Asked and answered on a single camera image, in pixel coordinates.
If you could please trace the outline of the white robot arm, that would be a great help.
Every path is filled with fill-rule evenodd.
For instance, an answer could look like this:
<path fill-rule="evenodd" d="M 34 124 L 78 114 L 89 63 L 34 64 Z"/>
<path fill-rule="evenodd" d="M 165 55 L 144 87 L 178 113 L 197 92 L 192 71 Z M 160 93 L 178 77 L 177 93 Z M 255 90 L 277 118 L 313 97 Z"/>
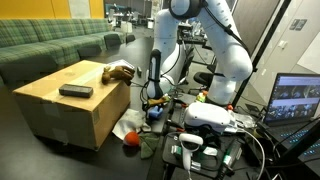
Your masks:
<path fill-rule="evenodd" d="M 157 12 L 146 83 L 147 97 L 159 99 L 173 88 L 182 72 L 174 53 L 178 49 L 178 25 L 197 19 L 215 56 L 216 68 L 206 101 L 226 106 L 236 84 L 253 71 L 247 46 L 241 39 L 226 0 L 169 0 L 169 7 Z"/>

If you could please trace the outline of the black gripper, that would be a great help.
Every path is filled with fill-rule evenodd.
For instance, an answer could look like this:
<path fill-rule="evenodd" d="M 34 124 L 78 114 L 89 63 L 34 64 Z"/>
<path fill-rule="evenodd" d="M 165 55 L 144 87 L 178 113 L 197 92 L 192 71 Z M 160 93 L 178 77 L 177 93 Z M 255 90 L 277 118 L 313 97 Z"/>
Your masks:
<path fill-rule="evenodd" d="M 143 111 L 146 111 L 148 110 L 149 108 L 155 106 L 157 104 L 157 100 L 156 99 L 148 99 L 147 101 L 145 101 L 143 104 L 142 104 L 142 110 Z"/>

